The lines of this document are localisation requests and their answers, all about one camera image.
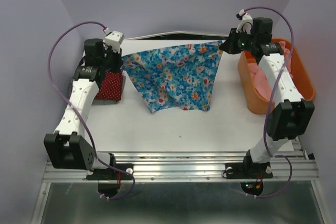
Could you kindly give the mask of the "grey skirt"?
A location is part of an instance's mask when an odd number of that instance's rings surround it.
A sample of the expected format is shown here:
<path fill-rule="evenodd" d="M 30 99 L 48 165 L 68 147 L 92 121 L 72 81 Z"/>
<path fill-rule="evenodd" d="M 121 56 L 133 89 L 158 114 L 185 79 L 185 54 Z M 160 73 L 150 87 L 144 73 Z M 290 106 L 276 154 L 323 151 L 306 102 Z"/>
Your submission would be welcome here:
<path fill-rule="evenodd" d="M 122 94 L 125 86 L 125 75 L 123 74 L 123 85 L 122 85 Z M 109 101 L 109 100 L 93 100 L 94 105 L 108 105 L 108 104 L 117 104 L 119 101 Z"/>

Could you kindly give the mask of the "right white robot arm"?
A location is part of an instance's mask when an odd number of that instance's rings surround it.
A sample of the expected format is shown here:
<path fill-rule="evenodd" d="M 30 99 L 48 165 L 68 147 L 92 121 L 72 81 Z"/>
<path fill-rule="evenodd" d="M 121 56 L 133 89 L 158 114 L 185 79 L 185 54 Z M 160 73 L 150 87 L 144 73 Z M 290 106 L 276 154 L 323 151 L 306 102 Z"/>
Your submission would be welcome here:
<path fill-rule="evenodd" d="M 242 173 L 253 177 L 260 172 L 271 173 L 271 158 L 284 144 L 305 132 L 314 105 L 296 88 L 281 45 L 271 41 L 272 19 L 251 18 L 248 14 L 237 17 L 239 25 L 231 29 L 220 50 L 228 54 L 251 53 L 272 88 L 269 102 L 274 106 L 266 113 L 262 139 L 247 151 L 241 163 L 226 164 L 228 176 Z"/>

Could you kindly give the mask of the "blue floral skirt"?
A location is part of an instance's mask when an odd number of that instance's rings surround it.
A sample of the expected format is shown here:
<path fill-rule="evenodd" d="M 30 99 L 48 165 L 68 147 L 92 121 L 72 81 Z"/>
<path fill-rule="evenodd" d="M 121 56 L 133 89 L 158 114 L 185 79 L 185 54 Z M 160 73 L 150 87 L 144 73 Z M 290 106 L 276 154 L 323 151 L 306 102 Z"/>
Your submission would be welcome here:
<path fill-rule="evenodd" d="M 179 107 L 208 111 L 220 64 L 221 41 L 128 54 L 123 70 L 151 113 Z"/>

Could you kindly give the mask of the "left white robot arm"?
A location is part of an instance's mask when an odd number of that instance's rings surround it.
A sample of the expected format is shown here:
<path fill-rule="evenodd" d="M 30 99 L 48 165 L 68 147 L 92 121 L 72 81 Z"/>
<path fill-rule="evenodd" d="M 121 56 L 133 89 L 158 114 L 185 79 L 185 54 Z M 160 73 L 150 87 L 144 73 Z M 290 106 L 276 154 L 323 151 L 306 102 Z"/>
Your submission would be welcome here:
<path fill-rule="evenodd" d="M 52 134 L 46 134 L 44 146 L 54 168 L 94 170 L 106 179 L 117 172 L 112 154 L 98 153 L 86 121 L 91 105 L 108 73 L 117 73 L 122 66 L 121 44 L 117 33 L 105 39 L 87 39 L 85 55 L 75 70 L 67 107 Z"/>

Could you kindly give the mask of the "red dotted skirt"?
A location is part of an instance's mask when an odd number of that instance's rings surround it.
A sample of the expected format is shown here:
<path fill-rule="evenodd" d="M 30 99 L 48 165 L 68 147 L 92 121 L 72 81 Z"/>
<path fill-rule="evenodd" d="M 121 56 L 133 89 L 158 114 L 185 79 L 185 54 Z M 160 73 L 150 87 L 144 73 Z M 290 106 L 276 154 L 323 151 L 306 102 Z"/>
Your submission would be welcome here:
<path fill-rule="evenodd" d="M 122 97 L 123 74 L 122 72 L 106 72 L 101 87 L 95 100 L 120 101 Z"/>

